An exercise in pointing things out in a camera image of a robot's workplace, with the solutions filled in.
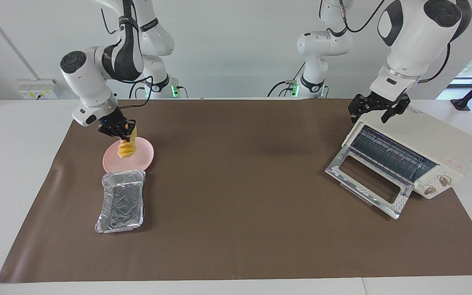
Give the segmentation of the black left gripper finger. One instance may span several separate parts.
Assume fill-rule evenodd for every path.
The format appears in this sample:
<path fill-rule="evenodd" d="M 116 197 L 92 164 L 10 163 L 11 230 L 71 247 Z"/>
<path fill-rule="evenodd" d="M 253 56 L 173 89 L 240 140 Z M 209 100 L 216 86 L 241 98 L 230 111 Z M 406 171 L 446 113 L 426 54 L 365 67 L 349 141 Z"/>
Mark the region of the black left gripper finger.
<path fill-rule="evenodd" d="M 410 102 L 410 98 L 402 98 L 396 105 L 388 107 L 381 117 L 382 123 L 387 123 L 387 121 L 395 115 L 403 114 Z"/>
<path fill-rule="evenodd" d="M 356 95 L 348 106 L 349 116 L 352 123 L 356 123 L 362 114 L 368 111 L 367 99 L 363 95 Z"/>

